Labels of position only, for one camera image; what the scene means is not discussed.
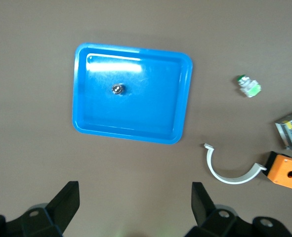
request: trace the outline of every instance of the blue plastic tray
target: blue plastic tray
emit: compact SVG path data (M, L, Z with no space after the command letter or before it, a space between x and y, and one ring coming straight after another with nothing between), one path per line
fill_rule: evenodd
M191 73L184 53L81 44L73 125L87 134L174 144L182 136ZM123 92L115 94L114 84Z

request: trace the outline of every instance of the gray background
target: gray background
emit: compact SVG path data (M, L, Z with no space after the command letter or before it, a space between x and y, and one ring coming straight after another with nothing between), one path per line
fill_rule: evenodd
M181 51L193 60L183 137L175 145L80 134L72 126L74 52L83 42ZM234 78L263 91L244 98ZM0 0L0 213L12 220L80 182L66 237L182 237L195 224L191 183L246 221L292 232L292 190L263 174L223 176L284 150L274 121L292 112L292 0Z

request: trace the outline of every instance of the orange and black device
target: orange and black device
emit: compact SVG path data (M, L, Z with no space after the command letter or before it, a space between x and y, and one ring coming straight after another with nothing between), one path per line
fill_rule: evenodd
M292 157L271 152L263 173L273 183L292 189Z

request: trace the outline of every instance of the white curved hook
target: white curved hook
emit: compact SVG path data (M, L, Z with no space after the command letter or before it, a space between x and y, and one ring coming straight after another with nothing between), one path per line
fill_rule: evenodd
M255 176L258 175L258 173L260 173L262 170L267 170L266 167L264 167L261 164L258 163L254 163L253 167L243 176L240 176L238 178L225 178L223 176L220 176L219 174L217 174L212 165L211 165L211 155L213 154L214 151L214 147L212 147L211 145L205 143L204 147L208 150L207 151L207 156L206 156L206 160L207 160L207 165L209 167L209 170L211 171L212 175L218 179L219 181L226 183L226 184L243 184L246 183L248 181L250 181L251 179L253 179Z

